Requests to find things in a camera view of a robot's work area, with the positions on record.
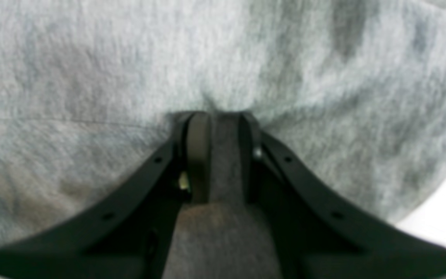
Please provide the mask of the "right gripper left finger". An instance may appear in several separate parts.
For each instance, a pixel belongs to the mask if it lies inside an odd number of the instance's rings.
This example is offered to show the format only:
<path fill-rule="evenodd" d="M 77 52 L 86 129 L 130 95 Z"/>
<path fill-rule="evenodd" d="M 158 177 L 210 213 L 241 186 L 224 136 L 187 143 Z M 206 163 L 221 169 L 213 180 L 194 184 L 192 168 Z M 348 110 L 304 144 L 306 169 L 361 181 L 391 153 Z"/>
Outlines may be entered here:
<path fill-rule="evenodd" d="M 0 279 L 159 279 L 177 216 L 209 201 L 212 122 L 186 112 L 121 186 L 89 209 L 0 247 Z"/>

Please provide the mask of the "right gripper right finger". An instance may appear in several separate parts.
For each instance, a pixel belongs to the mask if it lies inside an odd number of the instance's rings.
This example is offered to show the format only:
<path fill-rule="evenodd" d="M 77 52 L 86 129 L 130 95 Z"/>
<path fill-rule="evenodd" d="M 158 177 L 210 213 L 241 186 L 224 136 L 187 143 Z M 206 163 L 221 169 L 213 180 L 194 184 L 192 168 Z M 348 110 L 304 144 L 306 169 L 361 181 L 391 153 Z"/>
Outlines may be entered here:
<path fill-rule="evenodd" d="M 342 198 L 241 113 L 243 194 L 264 212 L 285 279 L 446 279 L 446 247 Z"/>

